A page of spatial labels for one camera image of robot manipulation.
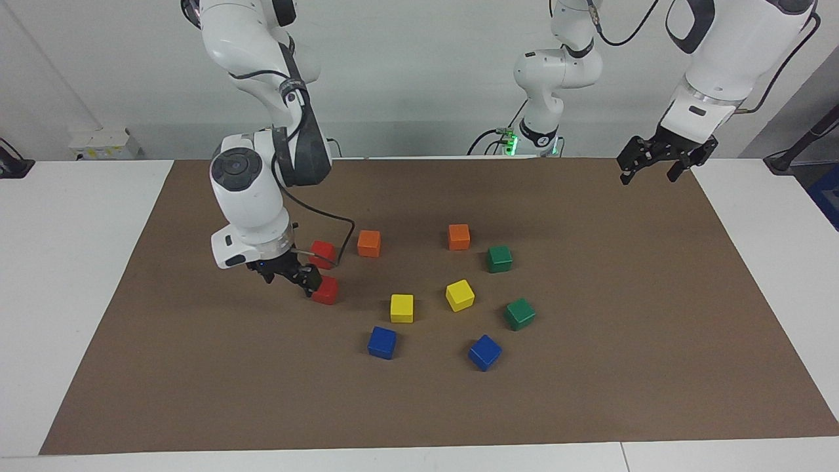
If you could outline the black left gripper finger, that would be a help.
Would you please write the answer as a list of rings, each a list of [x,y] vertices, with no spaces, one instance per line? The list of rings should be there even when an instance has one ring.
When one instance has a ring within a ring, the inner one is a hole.
[[[616,161],[621,169],[621,184],[624,186],[632,182],[635,174],[639,170],[650,167],[655,164],[655,159],[652,155],[654,141],[647,140],[640,136],[635,136],[627,141],[626,146],[618,153]]]
[[[692,167],[701,167],[711,157],[718,146],[718,140],[711,136],[698,147],[673,147],[674,164],[667,171],[670,182],[677,182],[681,174]]]

